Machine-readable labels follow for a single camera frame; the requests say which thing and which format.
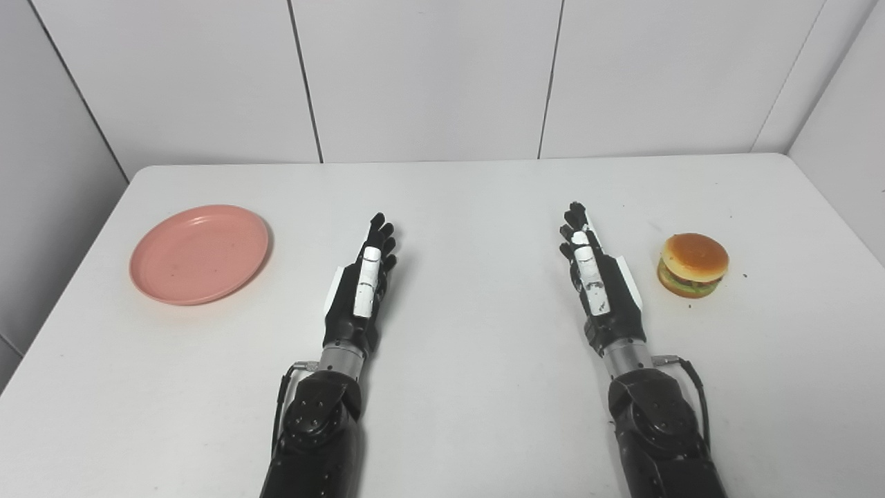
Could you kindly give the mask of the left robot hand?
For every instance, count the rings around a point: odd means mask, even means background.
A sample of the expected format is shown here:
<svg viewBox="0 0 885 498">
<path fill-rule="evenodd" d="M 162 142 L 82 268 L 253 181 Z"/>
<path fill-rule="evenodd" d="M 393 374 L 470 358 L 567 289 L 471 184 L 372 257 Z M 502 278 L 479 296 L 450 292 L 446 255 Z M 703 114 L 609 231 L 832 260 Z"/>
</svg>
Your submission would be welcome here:
<svg viewBox="0 0 885 498">
<path fill-rule="evenodd" d="M 342 269 L 325 317 L 323 347 L 345 342 L 364 354 L 378 346 L 376 321 L 396 265 L 394 225 L 377 212 L 354 262 Z"/>
</svg>

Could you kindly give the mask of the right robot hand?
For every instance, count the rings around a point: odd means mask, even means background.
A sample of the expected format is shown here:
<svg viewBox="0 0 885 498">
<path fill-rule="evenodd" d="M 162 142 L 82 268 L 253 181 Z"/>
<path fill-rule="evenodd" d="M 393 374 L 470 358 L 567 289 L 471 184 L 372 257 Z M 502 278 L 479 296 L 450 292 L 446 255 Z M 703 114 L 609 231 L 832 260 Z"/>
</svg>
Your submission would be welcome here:
<svg viewBox="0 0 885 498">
<path fill-rule="evenodd" d="M 563 219 L 559 249 L 586 315 L 589 346 L 604 357 L 614 344 L 645 342 L 642 302 L 625 259 L 604 252 L 581 203 L 572 202 Z"/>
</svg>

